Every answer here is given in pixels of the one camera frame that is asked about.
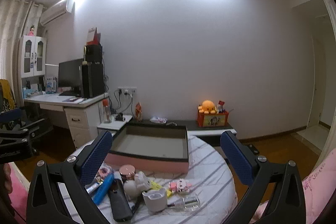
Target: round table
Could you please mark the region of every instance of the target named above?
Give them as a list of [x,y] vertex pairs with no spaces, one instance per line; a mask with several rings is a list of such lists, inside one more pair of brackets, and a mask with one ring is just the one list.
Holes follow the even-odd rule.
[[[210,145],[195,136],[188,138],[189,171],[188,174],[144,172],[151,180],[167,187],[168,183],[178,178],[189,180],[192,184],[190,195],[197,194],[201,206],[194,212],[178,212],[165,209],[152,214],[142,203],[130,223],[138,224],[220,224],[237,205],[235,184],[229,167],[222,156]],[[73,155],[78,155],[84,146],[77,149]],[[73,220],[83,223],[78,215],[66,187],[59,187]],[[174,202],[180,197],[175,194],[168,199]],[[99,209],[110,223],[116,223],[112,216],[110,200],[105,196]]]

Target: pink box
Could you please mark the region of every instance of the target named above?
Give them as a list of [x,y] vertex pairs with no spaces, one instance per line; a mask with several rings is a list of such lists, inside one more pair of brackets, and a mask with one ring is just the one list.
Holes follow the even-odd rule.
[[188,135],[185,126],[128,123],[113,136],[105,162],[131,164],[137,170],[188,173]]

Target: screw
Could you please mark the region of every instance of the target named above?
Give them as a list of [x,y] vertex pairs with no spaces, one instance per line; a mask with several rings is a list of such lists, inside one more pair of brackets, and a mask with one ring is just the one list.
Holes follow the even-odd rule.
[[258,156],[258,160],[260,162],[266,162],[267,161],[267,158],[265,156]]
[[37,166],[38,166],[38,167],[41,167],[42,165],[44,165],[44,161],[43,161],[43,160],[40,160],[40,161],[37,163]]
[[70,156],[67,158],[67,162],[74,162],[76,160],[76,157],[75,156]]
[[296,165],[295,161],[293,161],[293,160],[290,160],[290,161],[288,162],[288,164],[289,164],[291,167],[294,167],[294,166]]

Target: computer monitor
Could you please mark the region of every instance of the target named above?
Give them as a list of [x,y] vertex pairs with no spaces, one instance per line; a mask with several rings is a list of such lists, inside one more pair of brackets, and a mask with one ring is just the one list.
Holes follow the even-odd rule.
[[83,63],[83,58],[62,62],[58,66],[58,86],[70,86],[73,90],[80,90],[80,66]]

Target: blue grip pad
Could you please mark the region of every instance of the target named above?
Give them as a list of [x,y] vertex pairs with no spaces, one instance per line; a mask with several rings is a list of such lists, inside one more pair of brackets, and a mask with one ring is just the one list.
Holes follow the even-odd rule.
[[13,110],[6,111],[0,114],[0,122],[8,123],[22,117],[22,110],[20,108],[16,108]]
[[108,152],[111,150],[112,138],[112,134],[109,131],[106,131],[104,136],[93,148],[92,153],[82,164],[79,182],[83,187],[90,184],[95,178],[98,169],[102,165]]
[[223,132],[220,137],[220,146],[238,175],[240,182],[244,185],[251,186],[254,181],[252,165],[228,133]]

